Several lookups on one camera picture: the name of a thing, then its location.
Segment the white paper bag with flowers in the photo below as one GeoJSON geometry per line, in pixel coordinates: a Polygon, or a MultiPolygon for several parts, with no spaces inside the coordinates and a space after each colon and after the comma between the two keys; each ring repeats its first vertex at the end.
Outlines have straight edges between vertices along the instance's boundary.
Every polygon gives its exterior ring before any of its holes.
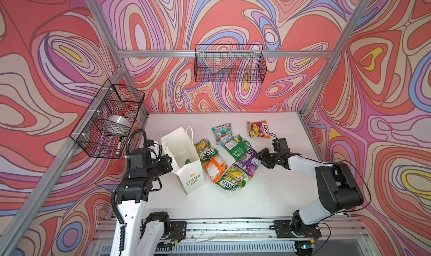
{"type": "Polygon", "coordinates": [[[162,149],[172,158],[174,174],[187,195],[205,184],[203,168],[193,145],[193,129],[180,127],[161,138],[162,149]]]}

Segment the purple Fox's candy bag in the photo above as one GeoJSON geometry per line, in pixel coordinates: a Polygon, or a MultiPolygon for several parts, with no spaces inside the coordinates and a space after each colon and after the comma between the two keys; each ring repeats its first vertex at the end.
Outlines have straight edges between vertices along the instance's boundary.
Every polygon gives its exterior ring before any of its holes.
{"type": "Polygon", "coordinates": [[[262,164],[257,155],[258,153],[254,149],[250,149],[242,155],[234,165],[242,169],[250,177],[253,177],[258,166],[262,164]]]}

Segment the orange Fox's fruits candy bag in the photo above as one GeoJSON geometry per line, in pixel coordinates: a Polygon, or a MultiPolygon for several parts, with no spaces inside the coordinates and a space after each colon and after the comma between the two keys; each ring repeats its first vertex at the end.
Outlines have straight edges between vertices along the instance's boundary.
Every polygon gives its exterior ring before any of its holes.
{"type": "Polygon", "coordinates": [[[248,132],[250,138],[270,138],[268,124],[265,120],[256,122],[248,121],[248,132]]]}

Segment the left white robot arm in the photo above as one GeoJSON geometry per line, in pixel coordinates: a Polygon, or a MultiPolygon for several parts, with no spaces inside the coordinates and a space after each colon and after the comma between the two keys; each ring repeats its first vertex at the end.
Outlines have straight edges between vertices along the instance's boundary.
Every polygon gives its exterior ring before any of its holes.
{"type": "Polygon", "coordinates": [[[173,171],[172,158],[148,147],[126,155],[128,169],[111,196],[117,218],[110,255],[152,256],[163,236],[171,231],[167,212],[153,212],[143,219],[153,183],[173,171]]]}

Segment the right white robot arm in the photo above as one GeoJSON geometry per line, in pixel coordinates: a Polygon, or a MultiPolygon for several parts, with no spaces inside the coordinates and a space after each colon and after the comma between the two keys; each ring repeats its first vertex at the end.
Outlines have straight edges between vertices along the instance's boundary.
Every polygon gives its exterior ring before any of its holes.
{"type": "Polygon", "coordinates": [[[361,206],[364,196],[347,164],[320,162],[290,151],[285,138],[272,140],[274,151],[261,150],[257,157],[268,169],[281,166],[312,177],[317,182],[318,199],[294,212],[288,226],[276,229],[289,230],[302,238],[312,233],[318,224],[336,213],[361,206]]]}

